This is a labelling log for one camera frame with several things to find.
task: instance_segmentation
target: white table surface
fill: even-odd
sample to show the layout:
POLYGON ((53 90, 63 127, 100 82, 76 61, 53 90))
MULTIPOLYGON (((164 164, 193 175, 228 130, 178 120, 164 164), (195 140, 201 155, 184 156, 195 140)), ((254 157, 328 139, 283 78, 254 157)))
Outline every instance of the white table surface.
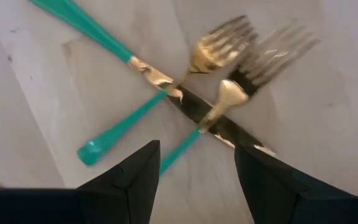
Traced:
MULTIPOLYGON (((279 159, 358 195, 358 1, 76 2, 173 77, 185 71, 195 41, 222 21, 245 13, 263 36, 299 18, 322 43, 227 115, 279 159)), ((87 168, 76 150, 156 91, 117 57, 25 0, 0 0, 0 41, 65 187, 101 174, 151 139, 170 149, 195 127, 164 101, 87 168)), ((222 77, 193 77, 188 86, 213 101, 222 77)), ((160 179, 152 223, 185 222, 252 223, 233 150, 212 136, 202 136, 160 179)))

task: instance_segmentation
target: turquoise handle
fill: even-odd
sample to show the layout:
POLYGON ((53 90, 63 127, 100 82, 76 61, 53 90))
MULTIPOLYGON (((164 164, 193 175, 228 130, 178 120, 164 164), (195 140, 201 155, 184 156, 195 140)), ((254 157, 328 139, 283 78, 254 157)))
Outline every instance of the turquoise handle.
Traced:
POLYGON ((85 143, 77 152, 78 157, 87 166, 92 166, 100 160, 113 145, 121 138, 143 115, 145 115, 154 105, 164 99, 167 95, 165 91, 160 91, 148 102, 135 110, 131 115, 114 125, 111 129, 100 134, 93 140, 85 143))
POLYGON ((99 42, 103 47, 127 63, 134 55, 122 43, 107 33, 97 22, 72 0, 30 0, 38 7, 61 18, 83 34, 99 42))
POLYGON ((187 138, 180 143, 173 151, 163 157, 160 165, 160 177, 165 171, 191 146, 201 135, 199 129, 194 130, 187 138))

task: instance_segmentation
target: gold fork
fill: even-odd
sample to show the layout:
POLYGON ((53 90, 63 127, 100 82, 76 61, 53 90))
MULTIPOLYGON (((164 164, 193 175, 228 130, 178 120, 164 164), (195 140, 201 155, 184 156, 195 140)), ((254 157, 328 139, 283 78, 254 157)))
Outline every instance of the gold fork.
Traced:
POLYGON ((291 21, 275 30, 257 45, 249 45, 246 55, 237 68, 222 80, 215 106, 194 130, 173 151, 162 159, 162 175, 199 136, 207 131, 229 108, 250 100, 259 89, 276 77, 319 42, 304 26, 291 21))
POLYGON ((136 70, 144 74, 145 78, 154 85, 165 89, 156 94, 148 102, 135 110, 128 117, 124 118, 111 129, 100 134, 93 140, 85 143, 79 150, 79 158, 88 166, 97 163, 108 150, 115 145, 117 140, 122 137, 143 115, 146 114, 154 105, 161 101, 167 94, 175 96, 175 87, 183 83, 186 78, 194 73, 211 73, 221 68, 235 58, 256 39, 254 28, 251 26, 247 16, 239 16, 225 22, 210 34, 200 38, 191 55, 191 62, 186 71, 186 77, 177 83, 173 80, 161 79, 161 73, 156 69, 141 61, 135 56, 129 60, 129 64, 136 70))

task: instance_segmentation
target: cutlery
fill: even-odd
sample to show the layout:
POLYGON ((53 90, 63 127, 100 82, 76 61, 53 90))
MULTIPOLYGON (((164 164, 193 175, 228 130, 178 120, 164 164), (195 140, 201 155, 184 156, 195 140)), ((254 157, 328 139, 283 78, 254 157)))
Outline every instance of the cutlery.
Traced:
POLYGON ((319 42, 312 32, 305 32, 305 26, 291 21, 275 30, 265 40, 249 45, 246 56, 237 68, 222 80, 219 97, 214 107, 199 122, 198 128, 190 133, 179 146, 163 157, 160 166, 162 175, 198 137, 206 132, 233 106, 249 101, 284 68, 291 65, 319 42))
MULTIPOLYGON (((183 83, 192 74, 209 74, 232 62, 245 49, 249 40, 256 38, 253 30, 246 16, 239 16, 200 38, 191 55, 186 76, 178 84, 183 83)), ((178 84, 173 83, 167 86, 111 129, 88 141, 78 150, 80 159, 88 166, 97 163, 120 137, 130 130, 153 106, 169 95, 178 84)))
MULTIPOLYGON (((147 81, 157 89, 163 90, 173 83, 172 78, 133 56, 133 53, 129 49, 124 47, 114 37, 111 37, 99 24, 92 20, 92 18, 71 0, 30 1, 97 41, 108 51, 117 55, 124 63, 127 63, 138 72, 143 73, 147 81)), ((177 108, 187 115, 187 117, 196 123, 198 123, 203 115, 205 115, 212 107, 211 103, 201 99, 182 86, 178 86, 178 88, 170 91, 170 94, 167 97, 177 108)), ((257 149, 267 149, 261 142, 256 140, 256 138, 225 116, 219 118, 216 124, 214 124, 208 131, 218 140, 230 147, 234 147, 237 142, 241 141, 244 144, 249 144, 251 147, 257 149)))

